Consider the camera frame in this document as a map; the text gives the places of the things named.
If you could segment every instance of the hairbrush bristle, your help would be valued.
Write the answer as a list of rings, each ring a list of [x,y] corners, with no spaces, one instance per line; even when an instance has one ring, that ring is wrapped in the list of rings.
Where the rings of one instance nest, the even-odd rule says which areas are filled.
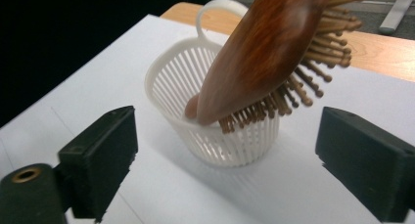
[[[339,8],[345,3],[361,0],[327,0],[316,33],[312,38],[299,66],[287,78],[286,82],[269,93],[260,101],[234,112],[219,120],[223,133],[235,131],[235,127],[244,126],[264,120],[266,117],[291,114],[293,108],[299,106],[298,100],[304,105],[311,106],[312,99],[308,97],[304,85],[314,92],[317,98],[323,96],[323,91],[307,71],[330,82],[332,77],[321,70],[316,64],[324,64],[328,68],[334,66],[348,67],[351,60],[351,50],[346,47],[347,41],[341,39],[344,31],[354,31],[361,27],[361,21],[349,14],[349,10]]]

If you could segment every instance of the white plastic basket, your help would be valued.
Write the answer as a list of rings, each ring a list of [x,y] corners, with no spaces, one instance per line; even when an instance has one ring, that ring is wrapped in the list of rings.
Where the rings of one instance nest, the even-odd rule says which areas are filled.
[[[198,37],[176,43],[153,62],[146,76],[146,94],[197,157],[220,166],[246,165],[264,155],[275,142],[278,116],[222,134],[218,123],[201,126],[184,115],[187,101],[201,89],[222,47],[209,41],[201,27],[202,15],[210,9],[241,17],[247,11],[234,0],[213,0],[204,5],[196,20]]]

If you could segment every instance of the wooden table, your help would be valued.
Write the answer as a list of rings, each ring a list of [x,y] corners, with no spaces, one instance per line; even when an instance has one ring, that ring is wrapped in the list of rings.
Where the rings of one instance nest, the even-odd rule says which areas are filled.
[[[194,25],[201,5],[178,3],[164,14],[164,19]],[[202,26],[230,34],[240,18],[223,10],[204,14]],[[345,33],[352,50],[351,65],[415,82],[415,41],[364,32]]]

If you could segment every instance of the gray metal leg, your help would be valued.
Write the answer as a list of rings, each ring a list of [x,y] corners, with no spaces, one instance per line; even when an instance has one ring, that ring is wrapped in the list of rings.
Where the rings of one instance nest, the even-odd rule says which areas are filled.
[[[379,32],[385,35],[392,35],[411,5],[413,0],[396,0],[390,12],[379,27]]]

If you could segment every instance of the basket handle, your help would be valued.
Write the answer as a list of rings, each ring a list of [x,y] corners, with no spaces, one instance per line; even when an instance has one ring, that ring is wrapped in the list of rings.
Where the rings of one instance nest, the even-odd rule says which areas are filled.
[[[235,0],[211,0],[208,3],[206,3],[199,10],[198,15],[196,16],[196,31],[198,32],[198,36],[205,40],[208,39],[202,30],[202,15],[204,14],[204,12],[211,9],[223,9],[240,17],[243,17],[248,10],[246,6]]]

